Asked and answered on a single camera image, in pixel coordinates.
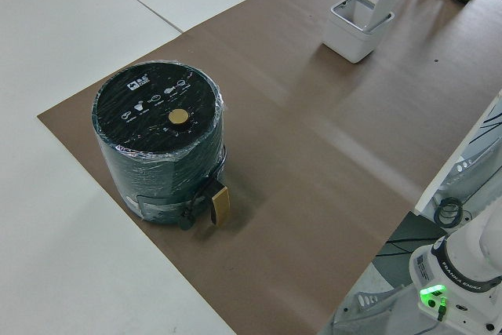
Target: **plastic wrap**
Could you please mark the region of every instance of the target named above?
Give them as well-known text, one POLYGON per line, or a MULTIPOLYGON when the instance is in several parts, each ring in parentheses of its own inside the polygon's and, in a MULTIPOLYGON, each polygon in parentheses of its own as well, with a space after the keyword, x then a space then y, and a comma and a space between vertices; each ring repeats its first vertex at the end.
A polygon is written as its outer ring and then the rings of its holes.
MULTIPOLYGON (((93 103, 93 126, 115 185, 134 213, 161 224, 177 222, 224 157, 222 112, 216 83, 175 61, 137 64, 104 83, 93 103), (170 120, 176 109, 186 111, 186 122, 170 120)), ((195 214, 201 209, 196 206, 195 214)))

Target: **green light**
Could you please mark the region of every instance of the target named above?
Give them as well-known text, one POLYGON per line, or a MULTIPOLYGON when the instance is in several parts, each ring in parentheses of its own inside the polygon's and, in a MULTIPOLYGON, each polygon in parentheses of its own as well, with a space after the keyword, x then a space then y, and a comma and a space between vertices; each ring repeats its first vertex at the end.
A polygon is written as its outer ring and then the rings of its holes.
POLYGON ((431 286, 429 288, 424 288, 424 289, 421 289, 420 290, 420 295, 421 296, 426 296, 430 293, 434 293, 434 292, 442 292, 443 290, 445 290, 445 286, 442 286, 440 284, 438 284, 437 286, 431 286))

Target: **air fryer top panel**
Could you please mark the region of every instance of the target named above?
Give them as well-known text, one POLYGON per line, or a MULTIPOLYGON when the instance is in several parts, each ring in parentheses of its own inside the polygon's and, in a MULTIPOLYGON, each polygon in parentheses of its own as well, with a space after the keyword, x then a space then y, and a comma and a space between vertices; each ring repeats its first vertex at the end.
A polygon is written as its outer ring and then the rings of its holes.
POLYGON ((138 64, 117 73, 98 92, 94 127, 115 147, 153 154, 179 151, 214 127, 217 91, 211 79, 193 67, 161 61, 138 64), (172 122, 180 110, 188 120, 172 122))

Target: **brown table surface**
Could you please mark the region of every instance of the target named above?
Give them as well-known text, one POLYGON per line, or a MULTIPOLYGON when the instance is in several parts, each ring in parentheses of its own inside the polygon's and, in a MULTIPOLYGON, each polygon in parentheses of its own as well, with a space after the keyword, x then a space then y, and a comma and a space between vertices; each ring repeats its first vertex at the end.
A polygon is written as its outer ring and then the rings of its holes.
MULTIPOLYGON (((500 0, 400 0, 360 64, 322 44, 338 1, 248 0, 138 60, 224 96, 231 222, 126 212, 238 334, 320 330, 501 87, 500 0)), ((125 209, 90 121, 102 83, 40 119, 125 209)))

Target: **gold knob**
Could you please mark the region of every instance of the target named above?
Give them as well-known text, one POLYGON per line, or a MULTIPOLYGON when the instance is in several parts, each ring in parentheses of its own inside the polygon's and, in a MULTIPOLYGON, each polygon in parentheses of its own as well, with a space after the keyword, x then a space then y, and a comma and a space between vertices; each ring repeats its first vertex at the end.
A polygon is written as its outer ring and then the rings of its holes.
POLYGON ((174 109, 168 115, 169 120, 174 125, 183 125, 189 118, 188 111, 184 109, 174 109))

